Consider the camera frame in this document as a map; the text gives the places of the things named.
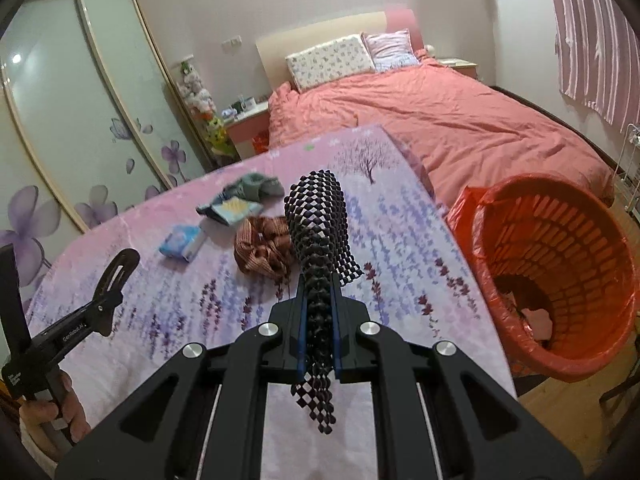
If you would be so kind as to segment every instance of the pillow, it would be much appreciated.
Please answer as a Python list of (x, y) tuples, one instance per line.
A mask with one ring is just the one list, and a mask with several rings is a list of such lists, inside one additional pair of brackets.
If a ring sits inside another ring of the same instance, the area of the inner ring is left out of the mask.
[(376, 71), (359, 34), (321, 43), (286, 57), (300, 92), (350, 75)]
[(420, 64), (414, 56), (408, 28), (385, 34), (363, 34), (362, 39), (377, 72)]

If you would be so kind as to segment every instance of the red plastic bag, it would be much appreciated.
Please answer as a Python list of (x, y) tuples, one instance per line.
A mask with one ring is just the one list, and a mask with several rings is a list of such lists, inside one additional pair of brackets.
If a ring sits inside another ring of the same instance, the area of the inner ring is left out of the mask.
[(487, 187), (465, 187), (445, 218), (469, 264), (472, 263), (471, 227), (476, 208), (488, 189)]

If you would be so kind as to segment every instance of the white wall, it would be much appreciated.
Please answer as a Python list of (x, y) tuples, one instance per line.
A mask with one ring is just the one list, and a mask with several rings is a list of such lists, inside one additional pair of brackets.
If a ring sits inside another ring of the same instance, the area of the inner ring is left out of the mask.
[(622, 134), (559, 90), (553, 0), (490, 2), (497, 84), (566, 121), (617, 161)]
[[(424, 40), (438, 54), (478, 62), (494, 81), (494, 38), (486, 0), (138, 0), (168, 65), (195, 54), (196, 66), (218, 107), (238, 94), (270, 92), (255, 41), (338, 16), (403, 4), (416, 13)], [(222, 41), (240, 34), (242, 47), (226, 54)]]

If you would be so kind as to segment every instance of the plush toy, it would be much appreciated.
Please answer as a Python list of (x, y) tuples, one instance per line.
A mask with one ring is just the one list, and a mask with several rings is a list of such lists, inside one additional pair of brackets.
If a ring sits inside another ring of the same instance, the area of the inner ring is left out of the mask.
[(182, 62), (180, 72), (182, 84), (178, 84), (178, 92), (191, 115), (200, 123), (203, 137), (211, 145), (213, 153), (238, 160), (236, 147), (229, 139), (225, 126), (217, 115), (211, 94), (202, 85), (200, 74), (188, 61)]

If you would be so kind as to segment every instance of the pink duvet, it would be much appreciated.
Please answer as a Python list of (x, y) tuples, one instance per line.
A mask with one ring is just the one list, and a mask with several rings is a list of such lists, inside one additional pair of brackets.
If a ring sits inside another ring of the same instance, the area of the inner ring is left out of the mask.
[(612, 202), (612, 171), (572, 131), (433, 59), (363, 74), (304, 94), (284, 83), (270, 99), (270, 148), (344, 127), (382, 124), (419, 156), (437, 197), (541, 171)]

